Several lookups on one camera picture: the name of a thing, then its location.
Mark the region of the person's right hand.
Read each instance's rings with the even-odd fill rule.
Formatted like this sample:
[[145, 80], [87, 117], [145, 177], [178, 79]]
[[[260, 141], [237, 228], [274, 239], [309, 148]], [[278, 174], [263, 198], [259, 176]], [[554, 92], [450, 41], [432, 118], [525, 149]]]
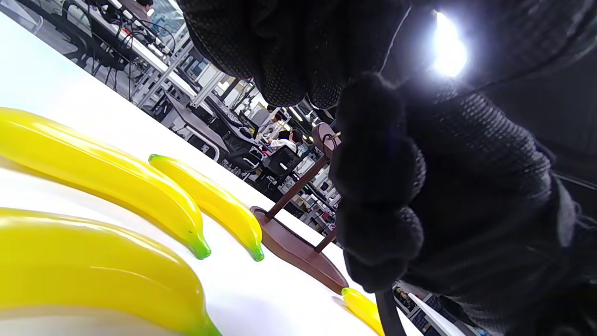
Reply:
[[401, 280], [493, 336], [596, 334], [596, 221], [535, 137], [431, 75], [340, 96], [337, 239], [366, 292]]

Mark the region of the person's left hand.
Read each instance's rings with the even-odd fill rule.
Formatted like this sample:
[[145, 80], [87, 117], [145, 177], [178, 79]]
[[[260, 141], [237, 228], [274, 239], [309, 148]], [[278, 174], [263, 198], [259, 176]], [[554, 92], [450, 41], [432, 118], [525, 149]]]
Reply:
[[253, 79], [267, 103], [337, 104], [361, 74], [380, 72], [404, 0], [180, 0], [197, 51], [218, 70]]

